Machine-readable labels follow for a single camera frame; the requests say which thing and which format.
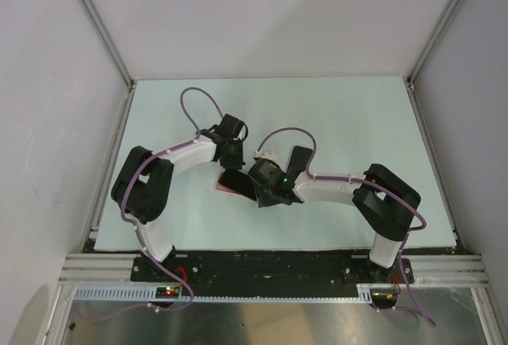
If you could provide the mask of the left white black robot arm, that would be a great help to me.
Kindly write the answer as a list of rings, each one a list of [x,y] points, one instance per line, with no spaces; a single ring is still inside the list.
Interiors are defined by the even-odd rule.
[[[129,152],[111,190],[121,219],[133,226],[142,252],[150,259],[148,271],[160,281],[170,279],[176,262],[170,236],[157,221],[165,210],[171,180],[200,164],[219,163],[225,170],[244,166],[243,143],[248,126],[225,114],[221,122],[199,129],[195,138],[157,153],[137,146]]]

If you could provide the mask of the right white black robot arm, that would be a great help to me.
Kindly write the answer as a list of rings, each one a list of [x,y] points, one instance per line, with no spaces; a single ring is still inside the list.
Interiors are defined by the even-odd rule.
[[[381,164],[362,176],[309,176],[302,166],[287,171],[259,158],[248,172],[258,206],[332,202],[356,207],[375,232],[368,255],[368,276],[385,282],[395,273],[395,260],[421,203],[420,194]]]

